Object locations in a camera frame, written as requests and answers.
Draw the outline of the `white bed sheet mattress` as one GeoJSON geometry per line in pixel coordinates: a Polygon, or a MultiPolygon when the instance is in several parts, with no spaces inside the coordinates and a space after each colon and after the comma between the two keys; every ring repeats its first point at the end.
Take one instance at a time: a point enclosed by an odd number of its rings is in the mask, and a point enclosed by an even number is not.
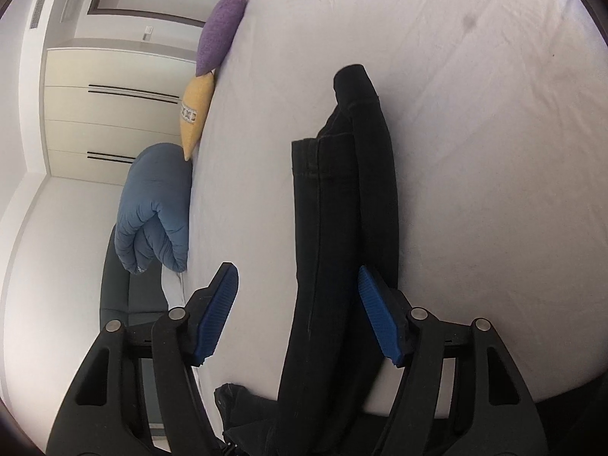
{"type": "Polygon", "coordinates": [[[534,398],[607,366],[607,46],[580,0],[249,0],[195,161],[186,291],[240,283],[206,401],[277,393],[297,282],[291,144],[363,65],[391,132],[399,286],[491,320],[534,398]]]}

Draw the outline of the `dark grey headboard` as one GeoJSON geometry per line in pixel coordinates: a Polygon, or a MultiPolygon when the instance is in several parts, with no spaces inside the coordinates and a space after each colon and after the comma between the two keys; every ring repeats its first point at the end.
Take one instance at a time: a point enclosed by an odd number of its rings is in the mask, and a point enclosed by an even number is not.
{"type": "Polygon", "coordinates": [[[154,322],[168,311],[162,284],[162,266],[153,260],[141,275],[124,269],[114,248],[111,231],[102,273],[99,321],[104,328],[111,320],[131,326],[154,322]]]}

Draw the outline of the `cream wardrobe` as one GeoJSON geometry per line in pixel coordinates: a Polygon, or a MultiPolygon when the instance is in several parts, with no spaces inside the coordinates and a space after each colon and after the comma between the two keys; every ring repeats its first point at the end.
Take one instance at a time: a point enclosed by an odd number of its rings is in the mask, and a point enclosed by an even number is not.
{"type": "Polygon", "coordinates": [[[178,144],[195,55],[158,44],[73,39],[48,48],[43,126],[52,176],[121,185],[137,155],[178,144]]]}

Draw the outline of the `yellow cushion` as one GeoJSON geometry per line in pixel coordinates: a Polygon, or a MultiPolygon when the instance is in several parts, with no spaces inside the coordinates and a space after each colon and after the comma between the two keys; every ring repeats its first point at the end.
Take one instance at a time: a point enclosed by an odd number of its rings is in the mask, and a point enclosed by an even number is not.
{"type": "Polygon", "coordinates": [[[179,125],[184,159],[189,161],[199,143],[214,92],[214,74],[208,72],[194,77],[181,100],[179,125]]]}

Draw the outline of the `black denim pants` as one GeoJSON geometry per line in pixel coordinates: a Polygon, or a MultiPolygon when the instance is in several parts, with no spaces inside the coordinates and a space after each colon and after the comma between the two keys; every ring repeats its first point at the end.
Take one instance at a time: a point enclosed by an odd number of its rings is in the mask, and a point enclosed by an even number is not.
{"type": "Polygon", "coordinates": [[[324,128],[291,146],[298,293],[278,396],[214,394],[230,455],[367,455],[379,430],[364,406],[383,355],[359,271],[398,283],[393,147],[363,66],[339,70],[334,91],[324,128]]]}

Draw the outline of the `rolled blue duvet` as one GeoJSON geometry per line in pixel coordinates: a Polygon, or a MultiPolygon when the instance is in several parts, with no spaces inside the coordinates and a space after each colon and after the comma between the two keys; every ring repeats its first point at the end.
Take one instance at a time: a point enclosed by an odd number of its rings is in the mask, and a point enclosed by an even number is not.
{"type": "Polygon", "coordinates": [[[131,165],[114,229],[114,250],[133,275],[157,260],[169,270],[187,269],[193,166],[180,146],[145,148],[131,165]]]}

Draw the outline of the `purple cushion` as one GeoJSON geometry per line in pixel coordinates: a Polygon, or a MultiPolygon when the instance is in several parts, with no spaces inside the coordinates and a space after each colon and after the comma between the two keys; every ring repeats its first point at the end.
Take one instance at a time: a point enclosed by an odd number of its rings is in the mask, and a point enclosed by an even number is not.
{"type": "Polygon", "coordinates": [[[222,65],[243,19],[247,0],[220,0],[205,22],[198,42],[196,75],[222,65]]]}

